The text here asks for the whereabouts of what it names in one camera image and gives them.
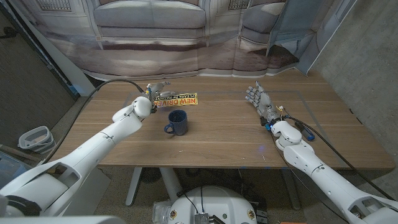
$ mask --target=concrete wall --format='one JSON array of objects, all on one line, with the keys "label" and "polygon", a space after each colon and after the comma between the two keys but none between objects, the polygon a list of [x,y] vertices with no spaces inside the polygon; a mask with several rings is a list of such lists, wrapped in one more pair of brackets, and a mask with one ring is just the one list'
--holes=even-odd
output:
[{"label": "concrete wall", "polygon": [[[398,162],[397,9],[395,0],[358,0],[312,67],[322,74],[395,162]],[[398,198],[397,169],[374,182]]]}]

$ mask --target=wire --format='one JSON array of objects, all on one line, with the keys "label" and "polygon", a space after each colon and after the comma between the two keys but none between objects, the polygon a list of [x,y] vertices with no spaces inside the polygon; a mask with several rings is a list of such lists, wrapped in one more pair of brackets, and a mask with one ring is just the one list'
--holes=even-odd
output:
[{"label": "wire", "polygon": [[240,169],[238,169],[238,172],[239,172],[239,176],[241,176],[241,182],[242,182],[242,184],[241,184],[241,195],[243,196],[243,178],[242,178],[242,174],[241,174],[241,170]]},{"label": "wire", "polygon": [[301,182],[301,184],[316,198],[318,199],[324,206],[326,206],[326,208],[328,208],[331,212],[333,212],[335,215],[337,215],[339,218],[341,218],[344,222],[349,223],[345,218],[343,218],[341,215],[337,214],[333,209],[331,209],[325,202],[323,202],[318,196],[315,195],[315,193],[313,193],[305,184],[304,182],[298,177],[298,175],[293,171],[293,169],[290,167],[290,165],[288,164],[288,162],[285,160],[285,157],[279,152],[279,149],[276,146],[275,143],[275,139],[274,136],[272,135],[272,133],[269,133],[271,135],[272,141],[274,142],[274,146],[276,148],[276,151],[278,152],[278,154],[280,155],[280,157],[284,160],[284,162],[286,163],[287,167],[290,169],[290,171],[294,174],[294,176],[296,176],[296,178]]},{"label": "wire", "polygon": [[200,198],[201,198],[201,212],[205,212],[205,209],[203,208],[203,194],[201,191],[201,186],[200,186]]},{"label": "wire", "polygon": [[368,184],[370,184],[372,187],[374,187],[378,192],[382,193],[385,197],[387,197],[390,200],[395,200],[393,197],[391,197],[389,194],[387,194],[385,191],[383,191],[381,188],[379,188],[376,184],[374,184],[371,180],[369,180],[367,177],[365,177],[362,173],[360,173],[357,168],[355,168],[352,164],[350,164],[321,134],[318,133],[317,130],[313,129],[311,126],[307,125],[303,121],[293,118],[291,116],[286,116],[288,119],[292,119],[294,121],[297,121],[301,123],[302,125],[306,126],[307,128],[311,129],[317,136],[319,136],[325,143],[328,145],[333,152],[337,154],[338,157],[340,157],[351,169],[353,169],[359,176],[361,176]]},{"label": "wire", "polygon": [[195,206],[195,204],[188,198],[188,196],[186,194],[184,194],[185,197],[192,203],[192,205],[195,207],[195,210],[197,211],[197,214],[199,214],[197,207]]},{"label": "wire", "polygon": [[45,160],[43,161],[43,164],[47,163],[47,162],[51,159],[51,157],[56,153],[56,151],[58,150],[58,148],[61,146],[63,140],[65,140],[66,136],[68,135],[69,131],[71,130],[71,128],[72,128],[73,124],[75,123],[77,117],[79,117],[81,111],[82,111],[83,108],[86,106],[87,102],[89,102],[90,98],[94,95],[94,93],[96,93],[98,90],[100,90],[100,88],[101,88],[102,86],[104,86],[104,85],[106,85],[106,84],[108,84],[108,83],[111,83],[111,82],[128,82],[128,83],[131,83],[131,84],[133,84],[134,86],[136,86],[137,89],[138,89],[141,93],[144,93],[144,90],[142,90],[142,88],[141,88],[139,85],[137,85],[136,83],[134,83],[133,81],[130,81],[130,80],[114,79],[114,80],[108,80],[108,81],[106,81],[106,82],[100,84],[97,88],[95,88],[95,90],[93,90],[93,91],[87,96],[86,101],[85,101],[85,102],[83,103],[83,105],[80,107],[79,112],[77,112],[77,114],[76,114],[76,116],[74,117],[74,119],[73,119],[71,125],[69,126],[69,128],[68,128],[68,130],[67,130],[67,132],[62,136],[62,138],[61,138],[60,141],[58,142],[57,146],[55,146],[55,149],[53,149],[53,150],[50,152],[50,154],[45,158]]}]

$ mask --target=table surface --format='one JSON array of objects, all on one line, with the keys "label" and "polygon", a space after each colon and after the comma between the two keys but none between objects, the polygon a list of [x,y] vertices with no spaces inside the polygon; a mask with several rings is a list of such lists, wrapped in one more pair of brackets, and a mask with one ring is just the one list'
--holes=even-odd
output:
[{"label": "table surface", "polygon": [[[173,78],[165,90],[198,93],[198,104],[158,108],[143,121],[140,130],[119,143],[100,165],[139,167],[287,167],[271,135],[261,127],[256,109],[244,99],[248,86],[258,80],[276,106],[283,105],[297,119],[313,126],[359,169],[392,169],[392,158],[370,132],[351,114],[340,97],[316,72],[308,78],[296,70],[258,79],[235,77]],[[148,82],[138,81],[145,87]],[[102,87],[79,115],[52,160],[66,156],[112,123],[112,115],[139,96],[129,83]],[[188,114],[188,132],[174,136],[164,132],[172,110]],[[318,137],[310,143],[315,154],[330,167],[347,165]]]}]

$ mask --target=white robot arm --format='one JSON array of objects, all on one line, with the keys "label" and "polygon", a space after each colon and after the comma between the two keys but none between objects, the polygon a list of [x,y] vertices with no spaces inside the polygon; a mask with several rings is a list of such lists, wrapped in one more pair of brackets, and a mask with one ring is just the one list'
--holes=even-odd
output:
[{"label": "white robot arm", "polygon": [[293,128],[281,116],[263,87],[256,82],[257,89],[249,87],[246,99],[261,115],[262,123],[269,127],[278,149],[285,160],[306,173],[339,208],[352,224],[393,224],[398,220],[398,202],[368,194],[356,188],[339,173],[319,159],[313,148],[302,139],[299,130]]},{"label": "white robot arm", "polygon": [[160,93],[161,82],[148,85],[146,93],[112,117],[113,124],[95,134],[69,155],[37,166],[20,175],[0,190],[8,202],[5,217],[47,216],[63,213],[88,174],[117,143],[138,131],[141,121],[156,111],[154,99],[174,92]]}]

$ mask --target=printed backdrop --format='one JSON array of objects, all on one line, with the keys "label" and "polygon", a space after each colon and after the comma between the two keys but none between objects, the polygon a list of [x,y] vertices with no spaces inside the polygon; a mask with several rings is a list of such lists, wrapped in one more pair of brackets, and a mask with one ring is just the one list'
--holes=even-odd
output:
[{"label": "printed backdrop", "polygon": [[348,0],[15,0],[85,73],[102,79],[306,73]]}]

